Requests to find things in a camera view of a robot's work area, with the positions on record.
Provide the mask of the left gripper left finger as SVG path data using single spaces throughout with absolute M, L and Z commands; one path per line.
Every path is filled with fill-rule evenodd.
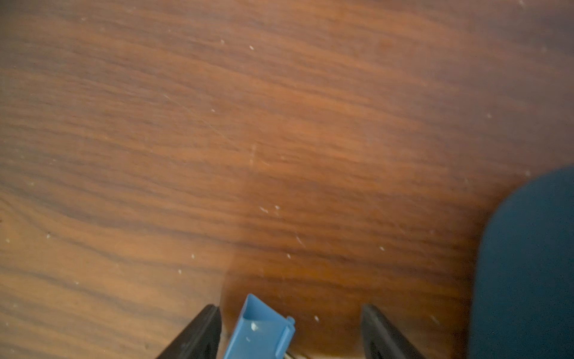
M 216 359 L 221 331 L 219 307 L 206 305 L 157 359 Z

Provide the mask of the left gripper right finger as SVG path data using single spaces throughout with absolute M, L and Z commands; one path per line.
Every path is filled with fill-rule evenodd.
M 361 337 L 367 359 L 425 359 L 375 305 L 362 306 Z

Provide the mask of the blue binder clip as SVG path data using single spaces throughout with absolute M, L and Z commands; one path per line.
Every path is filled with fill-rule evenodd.
M 295 320 L 284 317 L 249 294 L 224 353 L 224 359 L 282 359 L 295 333 Z

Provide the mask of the dark teal storage box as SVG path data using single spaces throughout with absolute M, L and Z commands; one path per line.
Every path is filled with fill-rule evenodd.
M 488 221 L 467 356 L 573 357 L 573 167 L 526 183 Z

